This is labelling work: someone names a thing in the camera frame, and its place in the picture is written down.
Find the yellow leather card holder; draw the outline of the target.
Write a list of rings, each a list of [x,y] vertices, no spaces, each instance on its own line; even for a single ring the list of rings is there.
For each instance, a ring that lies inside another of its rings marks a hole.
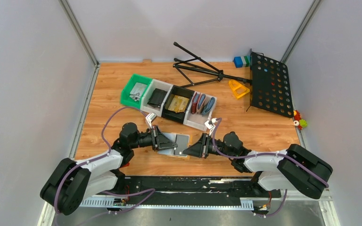
[[[158,154],[177,157],[182,159],[189,159],[190,156],[183,153],[185,149],[189,147],[189,135],[176,134],[176,133],[164,133],[171,141],[177,144],[177,147],[157,151]]]

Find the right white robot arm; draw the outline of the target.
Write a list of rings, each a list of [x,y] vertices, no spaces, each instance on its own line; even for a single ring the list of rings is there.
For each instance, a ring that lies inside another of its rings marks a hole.
[[[245,148],[233,131],[222,140],[204,133],[182,153],[197,158],[210,154],[227,157],[236,171],[253,173],[253,182],[262,190],[295,190],[312,199],[319,199],[329,187],[333,172],[328,163],[301,145],[291,144],[275,152],[256,152]]]

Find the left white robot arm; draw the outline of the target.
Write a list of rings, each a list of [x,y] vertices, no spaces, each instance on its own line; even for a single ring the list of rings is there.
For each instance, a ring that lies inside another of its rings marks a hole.
[[[40,191],[40,197],[64,215],[72,214],[85,199],[123,189],[125,175],[119,170],[134,156],[135,148],[154,151],[176,148],[176,142],[152,126],[140,132],[133,122],[122,126],[119,138],[104,153],[81,161],[62,159]]]

